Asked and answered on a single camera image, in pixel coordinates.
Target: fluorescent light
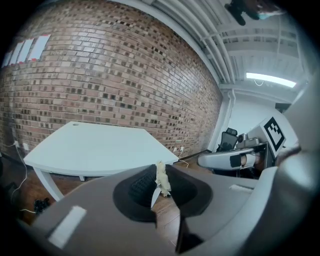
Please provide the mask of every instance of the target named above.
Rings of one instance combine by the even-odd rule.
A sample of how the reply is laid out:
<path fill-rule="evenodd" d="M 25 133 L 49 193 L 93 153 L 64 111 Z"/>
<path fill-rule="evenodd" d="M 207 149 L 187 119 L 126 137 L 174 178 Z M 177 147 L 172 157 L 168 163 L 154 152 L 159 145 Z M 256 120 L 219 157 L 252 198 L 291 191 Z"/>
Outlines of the fluorescent light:
<path fill-rule="evenodd" d="M 292 82 L 287 79 L 282 79 L 279 77 L 266 75 L 266 74 L 246 73 L 246 78 L 269 81 L 269 82 L 277 83 L 280 85 L 289 86 L 291 88 L 293 88 L 296 85 L 296 82 Z"/>

